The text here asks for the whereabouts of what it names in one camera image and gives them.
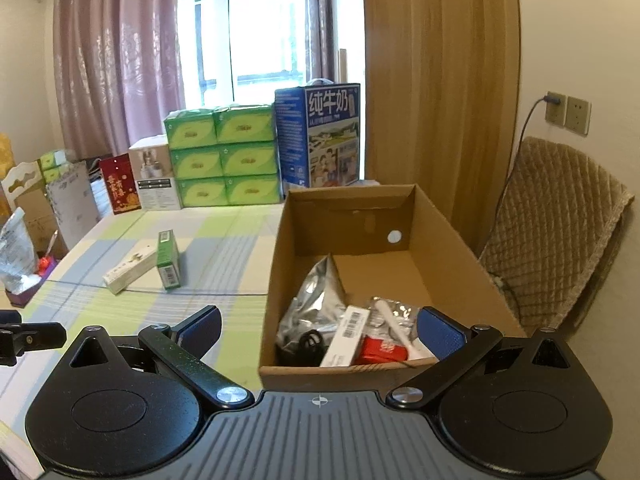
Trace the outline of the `white parrot ointment box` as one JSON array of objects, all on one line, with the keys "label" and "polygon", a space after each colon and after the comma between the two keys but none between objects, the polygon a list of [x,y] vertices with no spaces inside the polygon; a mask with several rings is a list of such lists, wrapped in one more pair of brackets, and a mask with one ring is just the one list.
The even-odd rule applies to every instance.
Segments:
[{"label": "white parrot ointment box", "polygon": [[156,246],[144,245],[107,271],[103,275],[103,283],[112,294],[118,295],[154,268],[155,263]]}]

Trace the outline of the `green medicine box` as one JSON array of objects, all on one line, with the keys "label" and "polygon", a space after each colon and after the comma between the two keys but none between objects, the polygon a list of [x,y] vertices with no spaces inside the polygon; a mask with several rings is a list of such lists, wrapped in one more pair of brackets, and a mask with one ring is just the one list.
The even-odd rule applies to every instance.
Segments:
[{"label": "green medicine box", "polygon": [[164,289],[171,290],[181,286],[180,254],[173,230],[158,233],[156,270]]}]

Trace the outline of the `red snack packet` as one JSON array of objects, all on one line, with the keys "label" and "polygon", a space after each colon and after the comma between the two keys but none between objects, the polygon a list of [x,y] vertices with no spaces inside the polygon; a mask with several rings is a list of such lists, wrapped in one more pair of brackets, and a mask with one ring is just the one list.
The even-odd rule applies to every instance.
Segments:
[{"label": "red snack packet", "polygon": [[356,364],[384,364],[408,360],[408,351],[391,339],[364,336]]}]

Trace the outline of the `silver foil bag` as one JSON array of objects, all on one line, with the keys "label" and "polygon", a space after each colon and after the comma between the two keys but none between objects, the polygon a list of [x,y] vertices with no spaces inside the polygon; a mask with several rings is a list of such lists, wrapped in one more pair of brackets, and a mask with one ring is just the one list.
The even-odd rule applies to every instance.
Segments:
[{"label": "silver foil bag", "polygon": [[287,358],[320,356],[328,350],[346,311],[346,296],[332,255],[305,276],[282,316],[276,345]]}]

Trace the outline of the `white plastic spoon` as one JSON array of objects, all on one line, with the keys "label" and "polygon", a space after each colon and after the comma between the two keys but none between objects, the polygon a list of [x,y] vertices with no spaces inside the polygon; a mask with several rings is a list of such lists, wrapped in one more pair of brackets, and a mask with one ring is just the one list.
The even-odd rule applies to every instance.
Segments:
[{"label": "white plastic spoon", "polygon": [[388,303],[384,299],[378,299],[375,301],[374,305],[376,307],[376,310],[381,313],[387,325],[390,326],[390,330],[395,334],[397,339],[407,350],[408,360],[412,361],[422,359],[422,354],[420,353],[420,351],[412,344],[411,340],[402,331],[400,325],[397,323],[396,316],[393,314],[392,310],[390,310],[390,306],[388,305]]}]

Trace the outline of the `clear plastic container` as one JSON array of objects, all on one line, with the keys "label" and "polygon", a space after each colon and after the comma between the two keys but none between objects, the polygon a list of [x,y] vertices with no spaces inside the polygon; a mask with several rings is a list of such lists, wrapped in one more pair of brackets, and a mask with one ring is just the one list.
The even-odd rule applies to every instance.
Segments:
[{"label": "clear plastic container", "polygon": [[[378,300],[381,300],[381,297],[372,297],[369,300],[368,308],[370,315],[363,333],[368,337],[393,341],[394,344],[401,346],[401,340],[385,321],[384,316],[375,307],[375,303]],[[396,318],[399,329],[410,341],[415,340],[418,336],[416,334],[416,317],[418,316],[419,308],[396,300],[384,298],[384,301],[388,304],[390,312],[392,312]]]}]

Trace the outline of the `white barcode medicine box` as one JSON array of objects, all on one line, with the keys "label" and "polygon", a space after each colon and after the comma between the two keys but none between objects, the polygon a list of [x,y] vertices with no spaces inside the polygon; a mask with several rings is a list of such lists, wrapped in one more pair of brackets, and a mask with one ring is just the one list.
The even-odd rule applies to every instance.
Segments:
[{"label": "white barcode medicine box", "polygon": [[370,310],[348,306],[320,366],[349,367],[355,361]]}]

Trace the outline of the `brown cardboard packaging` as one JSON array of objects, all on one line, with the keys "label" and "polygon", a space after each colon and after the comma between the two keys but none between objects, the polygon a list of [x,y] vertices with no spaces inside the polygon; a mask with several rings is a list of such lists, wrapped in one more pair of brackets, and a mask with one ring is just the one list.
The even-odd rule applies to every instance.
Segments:
[{"label": "brown cardboard packaging", "polygon": [[12,210],[21,207],[35,250],[45,252],[54,233],[55,259],[62,260],[99,222],[100,214],[83,162],[47,183],[35,162],[21,162],[1,180]]}]

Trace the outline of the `yellow plastic bag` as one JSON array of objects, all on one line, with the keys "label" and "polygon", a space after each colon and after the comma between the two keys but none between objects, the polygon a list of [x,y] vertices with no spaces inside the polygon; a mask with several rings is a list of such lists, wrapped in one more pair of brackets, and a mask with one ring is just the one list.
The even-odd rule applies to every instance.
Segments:
[{"label": "yellow plastic bag", "polygon": [[14,166],[15,166],[15,160],[14,160],[11,140],[4,133],[0,133],[1,177],[4,177],[6,173]]}]

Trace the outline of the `quilted tan chair cover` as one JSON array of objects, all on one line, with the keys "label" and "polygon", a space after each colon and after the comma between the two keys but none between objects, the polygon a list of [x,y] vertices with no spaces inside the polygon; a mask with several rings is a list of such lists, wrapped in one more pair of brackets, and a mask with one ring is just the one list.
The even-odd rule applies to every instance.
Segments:
[{"label": "quilted tan chair cover", "polygon": [[576,148],[522,142],[480,261],[526,334],[582,322],[633,199]]}]

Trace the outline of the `white product box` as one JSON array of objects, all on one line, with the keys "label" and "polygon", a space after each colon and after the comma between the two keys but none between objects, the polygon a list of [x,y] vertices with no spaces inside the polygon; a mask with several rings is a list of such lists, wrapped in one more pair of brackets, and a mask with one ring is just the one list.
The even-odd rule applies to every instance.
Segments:
[{"label": "white product box", "polygon": [[145,210],[181,209],[166,134],[137,141],[130,146],[128,155],[141,207]]}]

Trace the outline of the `green tissue pack bottom left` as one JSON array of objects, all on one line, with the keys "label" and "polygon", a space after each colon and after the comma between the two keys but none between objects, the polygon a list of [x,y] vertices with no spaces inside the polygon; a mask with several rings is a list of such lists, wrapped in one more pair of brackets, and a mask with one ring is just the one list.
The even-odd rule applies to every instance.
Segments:
[{"label": "green tissue pack bottom left", "polygon": [[229,205],[224,178],[178,180],[177,185],[183,207]]}]

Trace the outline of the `pink curtain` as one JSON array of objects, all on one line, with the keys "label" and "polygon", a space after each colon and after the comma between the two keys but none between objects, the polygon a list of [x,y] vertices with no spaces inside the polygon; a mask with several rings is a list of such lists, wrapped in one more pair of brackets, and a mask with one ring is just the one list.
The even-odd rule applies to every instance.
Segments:
[{"label": "pink curtain", "polygon": [[53,61],[66,148],[118,155],[184,105],[178,0],[54,0]]}]

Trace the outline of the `wooden door panel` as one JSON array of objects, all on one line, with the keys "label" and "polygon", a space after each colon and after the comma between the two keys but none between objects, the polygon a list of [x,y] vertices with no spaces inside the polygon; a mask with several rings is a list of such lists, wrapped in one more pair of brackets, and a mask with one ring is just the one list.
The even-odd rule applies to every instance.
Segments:
[{"label": "wooden door panel", "polygon": [[481,250],[511,158],[520,0],[363,3],[366,175],[419,185]]}]

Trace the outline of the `wall power socket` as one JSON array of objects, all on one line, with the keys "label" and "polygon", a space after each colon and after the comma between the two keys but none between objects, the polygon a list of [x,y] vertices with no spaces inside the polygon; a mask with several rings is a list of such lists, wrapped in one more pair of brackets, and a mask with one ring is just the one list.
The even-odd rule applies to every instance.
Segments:
[{"label": "wall power socket", "polygon": [[544,120],[550,125],[588,136],[591,118],[591,103],[574,96],[548,92],[544,96],[546,112]]}]

